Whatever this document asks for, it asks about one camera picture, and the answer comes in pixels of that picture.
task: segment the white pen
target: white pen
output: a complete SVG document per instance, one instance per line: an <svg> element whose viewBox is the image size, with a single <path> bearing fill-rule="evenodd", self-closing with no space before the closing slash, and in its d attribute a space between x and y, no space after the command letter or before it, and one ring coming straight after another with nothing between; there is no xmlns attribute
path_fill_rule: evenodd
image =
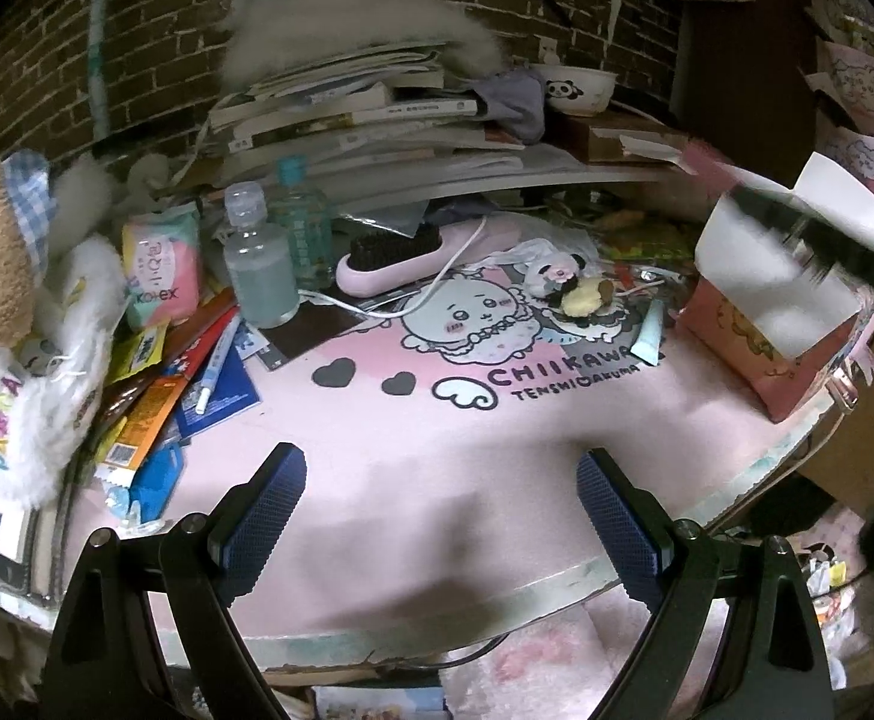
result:
<svg viewBox="0 0 874 720"><path fill-rule="evenodd" d="M227 353L231 350L234 338L237 337L237 328L240 327L240 322L240 314L234 314L234 318L227 323L224 332L217 339L217 346L214 346L210 353L210 360L206 364L203 376L200 377L200 396L197 398L197 407L194 409L199 415L203 415L203 412L206 411L206 405L210 402L210 395L213 395L213 389L217 386L220 370L224 367L224 360L227 359Z"/></svg>

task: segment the panda bowl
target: panda bowl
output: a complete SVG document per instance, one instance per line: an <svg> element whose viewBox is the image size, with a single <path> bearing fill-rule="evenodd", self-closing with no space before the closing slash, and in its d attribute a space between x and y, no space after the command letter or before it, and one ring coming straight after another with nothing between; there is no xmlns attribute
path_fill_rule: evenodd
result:
<svg viewBox="0 0 874 720"><path fill-rule="evenodd" d="M546 104L573 116L607 110L616 73L564 65L531 65L546 81Z"/></svg>

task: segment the screw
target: screw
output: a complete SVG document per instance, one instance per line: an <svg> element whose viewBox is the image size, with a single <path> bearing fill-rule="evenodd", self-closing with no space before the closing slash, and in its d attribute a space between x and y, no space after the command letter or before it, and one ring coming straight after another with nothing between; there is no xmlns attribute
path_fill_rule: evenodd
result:
<svg viewBox="0 0 874 720"><path fill-rule="evenodd" d="M205 514L187 514L186 517L181 520L181 530L184 531L184 533L197 533L200 528L203 528L205 522Z"/></svg>
<svg viewBox="0 0 874 720"><path fill-rule="evenodd" d="M781 536L770 536L767 541L770 542L770 548L778 555L786 555L791 550L788 540Z"/></svg>
<svg viewBox="0 0 874 720"><path fill-rule="evenodd" d="M98 528L93 533L90 533L90 546L102 547L110 541L110 528Z"/></svg>
<svg viewBox="0 0 874 720"><path fill-rule="evenodd" d="M693 519L678 519L674 523L674 530L681 538L687 538L688 541L693 541L700 536L700 526Z"/></svg>

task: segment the plastic bottle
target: plastic bottle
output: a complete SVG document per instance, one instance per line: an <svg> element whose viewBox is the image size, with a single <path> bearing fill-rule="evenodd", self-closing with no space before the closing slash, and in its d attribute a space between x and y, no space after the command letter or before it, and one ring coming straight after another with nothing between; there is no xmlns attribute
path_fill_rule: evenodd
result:
<svg viewBox="0 0 874 720"><path fill-rule="evenodd" d="M333 284L331 214L327 198L305 176L304 157L277 162L280 191L269 203L270 220L287 230L297 282L305 289L323 290Z"/></svg>
<svg viewBox="0 0 874 720"><path fill-rule="evenodd" d="M267 202L256 181L232 184L224 194L234 232L224 244L224 262L240 313L257 327L277 327L300 306L287 233L267 222Z"/></svg>

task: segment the blue gingham fabric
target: blue gingham fabric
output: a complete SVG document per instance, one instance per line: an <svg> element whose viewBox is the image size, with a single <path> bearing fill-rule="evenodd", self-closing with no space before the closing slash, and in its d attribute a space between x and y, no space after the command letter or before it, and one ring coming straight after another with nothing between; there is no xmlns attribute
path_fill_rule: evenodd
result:
<svg viewBox="0 0 874 720"><path fill-rule="evenodd" d="M16 215L20 234L30 255L34 283L47 274L47 235L56 215L56 198L50 194L50 165L36 151L15 151L2 163L4 184Z"/></svg>

